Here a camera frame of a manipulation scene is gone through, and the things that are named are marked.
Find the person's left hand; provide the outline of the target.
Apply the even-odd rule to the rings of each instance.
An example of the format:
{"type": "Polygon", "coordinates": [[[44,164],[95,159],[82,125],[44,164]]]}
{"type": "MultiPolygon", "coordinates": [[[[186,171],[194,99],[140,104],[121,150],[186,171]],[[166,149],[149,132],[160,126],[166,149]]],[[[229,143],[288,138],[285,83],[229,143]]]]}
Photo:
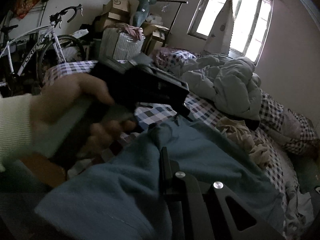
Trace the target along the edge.
{"type": "MultiPolygon", "coordinates": [[[[100,101],[109,107],[114,100],[108,93],[106,83],[89,74],[78,73],[64,76],[43,92],[32,96],[30,100],[30,125],[32,150],[39,150],[44,143],[53,139],[51,127],[66,115],[83,98],[100,101]]],[[[130,133],[136,124],[130,120],[95,122],[90,125],[85,139],[86,144],[81,150],[84,153],[101,154],[103,150],[118,141],[121,133],[130,133]]]]}

